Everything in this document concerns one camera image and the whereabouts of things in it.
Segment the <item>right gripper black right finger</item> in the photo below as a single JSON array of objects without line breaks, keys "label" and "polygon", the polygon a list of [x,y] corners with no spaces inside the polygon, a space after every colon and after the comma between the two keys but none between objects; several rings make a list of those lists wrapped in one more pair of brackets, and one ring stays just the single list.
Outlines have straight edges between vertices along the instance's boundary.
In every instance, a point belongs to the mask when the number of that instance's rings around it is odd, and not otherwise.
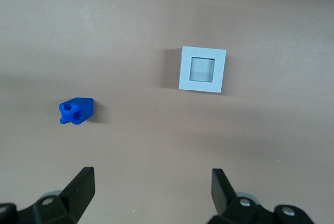
[{"label": "right gripper black right finger", "polygon": [[217,214],[209,223],[313,223],[302,209],[278,205],[268,211],[248,196],[238,196],[222,169],[213,169],[211,196]]}]

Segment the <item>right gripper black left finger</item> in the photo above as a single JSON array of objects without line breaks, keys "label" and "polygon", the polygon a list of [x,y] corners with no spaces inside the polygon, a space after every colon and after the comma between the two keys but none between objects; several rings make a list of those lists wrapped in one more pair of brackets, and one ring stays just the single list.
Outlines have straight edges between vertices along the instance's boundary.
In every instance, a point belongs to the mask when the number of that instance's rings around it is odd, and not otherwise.
[{"label": "right gripper black left finger", "polygon": [[44,194],[28,208],[1,203],[1,223],[77,223],[95,191],[94,168],[84,167],[62,191]]}]

